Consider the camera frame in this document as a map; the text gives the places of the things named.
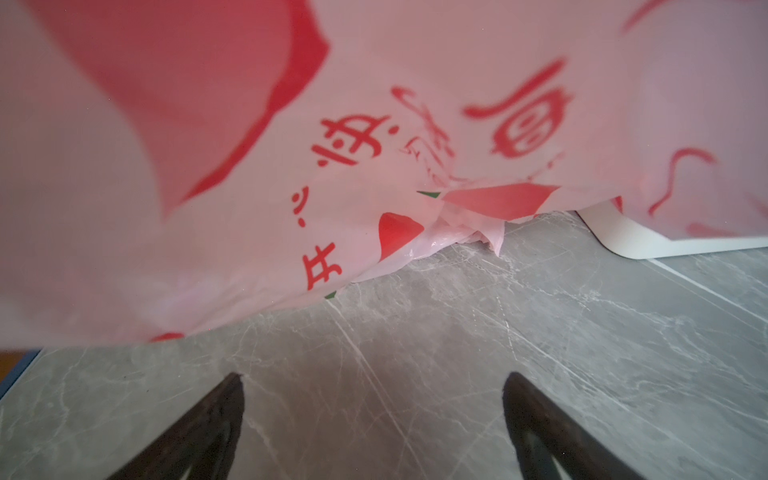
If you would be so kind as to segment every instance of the gray marble surface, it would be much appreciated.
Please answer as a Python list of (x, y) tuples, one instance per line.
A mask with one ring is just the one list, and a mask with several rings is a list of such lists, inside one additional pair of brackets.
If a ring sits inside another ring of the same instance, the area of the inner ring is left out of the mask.
[(768, 253), (635, 261), (573, 214), (510, 225), (304, 310), (41, 354), (0, 401), (0, 478), (104, 478), (228, 372), (230, 478), (520, 478), (523, 372), (649, 480), (768, 472)]

